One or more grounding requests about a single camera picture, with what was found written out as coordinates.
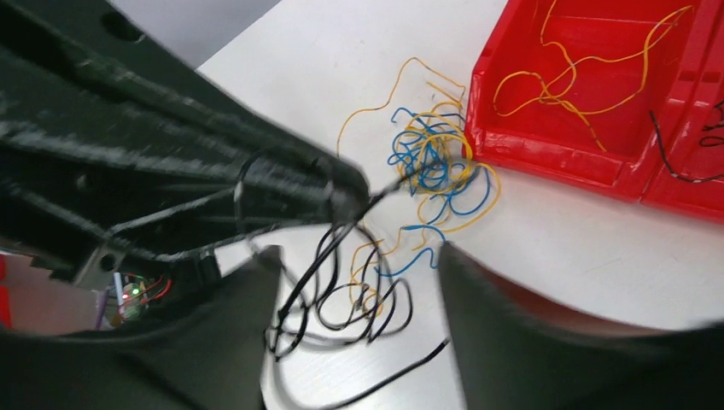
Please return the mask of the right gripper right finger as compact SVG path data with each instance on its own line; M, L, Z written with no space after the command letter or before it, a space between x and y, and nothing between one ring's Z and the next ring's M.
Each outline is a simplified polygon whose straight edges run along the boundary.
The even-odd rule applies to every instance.
M684 331L583 313L444 243L438 279L469 409L720 409L723 324Z

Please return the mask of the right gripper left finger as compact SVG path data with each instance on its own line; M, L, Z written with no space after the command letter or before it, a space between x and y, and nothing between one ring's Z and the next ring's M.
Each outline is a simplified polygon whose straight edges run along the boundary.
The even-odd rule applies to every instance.
M282 250L113 331L1 334L4 409L261 409Z

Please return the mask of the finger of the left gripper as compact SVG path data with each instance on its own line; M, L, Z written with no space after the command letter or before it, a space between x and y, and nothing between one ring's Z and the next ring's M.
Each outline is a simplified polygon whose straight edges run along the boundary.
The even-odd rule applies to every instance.
M176 265L277 229L340 219L329 173L274 169L198 179L120 169L4 169L1 248L58 280L123 264Z
M234 188L244 216L350 218L361 171L248 110L104 1L1 4L1 141L27 152Z

